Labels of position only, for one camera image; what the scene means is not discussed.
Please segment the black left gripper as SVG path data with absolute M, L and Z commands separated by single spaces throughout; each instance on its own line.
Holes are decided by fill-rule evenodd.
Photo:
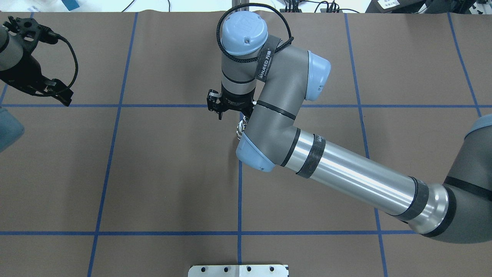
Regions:
M 30 54 L 23 54 L 18 64 L 0 71 L 0 78 L 9 86 L 32 96 L 37 92 L 53 97 L 68 107 L 73 91 L 59 79 L 48 79 L 42 75 L 39 62 Z

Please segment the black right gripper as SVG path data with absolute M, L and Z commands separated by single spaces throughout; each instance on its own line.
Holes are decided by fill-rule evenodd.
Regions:
M 221 96 L 219 98 L 219 112 L 235 110 L 237 112 L 241 112 L 244 116 L 251 116 L 254 110 L 254 93 L 255 89 L 241 95 L 232 93 L 227 89 L 222 89 Z

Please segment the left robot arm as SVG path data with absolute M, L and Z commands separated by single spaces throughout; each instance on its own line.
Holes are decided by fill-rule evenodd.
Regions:
M 66 85 L 59 79 L 42 74 L 39 62 L 32 56 L 39 42 L 67 44 L 75 64 L 75 71 Z M 52 97 L 68 107 L 72 102 L 72 86 L 79 72 L 79 64 L 71 43 L 51 28 L 33 18 L 9 17 L 1 27 L 0 77 L 8 86 L 35 97 Z

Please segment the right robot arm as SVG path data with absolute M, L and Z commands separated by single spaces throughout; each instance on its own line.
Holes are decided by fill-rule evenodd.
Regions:
M 491 115 L 479 117 L 442 184 L 426 184 L 294 126 L 303 101 L 315 101 L 331 65 L 311 51 L 269 34 L 260 15 L 236 6 L 221 16 L 221 91 L 208 109 L 244 114 L 236 156 L 270 172 L 293 170 L 406 223 L 433 240 L 474 244 L 491 240 Z

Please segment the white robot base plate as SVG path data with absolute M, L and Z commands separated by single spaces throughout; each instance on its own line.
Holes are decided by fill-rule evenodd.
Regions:
M 289 268 L 281 264 L 198 265 L 188 270 L 188 277 L 289 277 Z

